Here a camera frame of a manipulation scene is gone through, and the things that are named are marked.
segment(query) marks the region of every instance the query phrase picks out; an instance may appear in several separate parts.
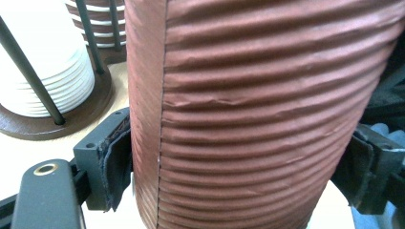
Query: wooden base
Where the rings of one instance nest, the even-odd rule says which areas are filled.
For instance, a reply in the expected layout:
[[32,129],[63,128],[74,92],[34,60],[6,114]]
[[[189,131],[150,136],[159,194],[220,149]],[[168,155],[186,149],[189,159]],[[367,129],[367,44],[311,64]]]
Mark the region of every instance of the wooden base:
[[89,125],[111,106],[114,88],[107,65],[126,61],[125,48],[123,46],[121,52],[114,49],[99,49],[105,73],[99,74],[95,71],[95,87],[92,93],[78,107],[63,114],[66,119],[64,125],[55,125],[51,117],[26,117],[14,114],[0,104],[0,132],[25,140],[49,140],[70,135]]

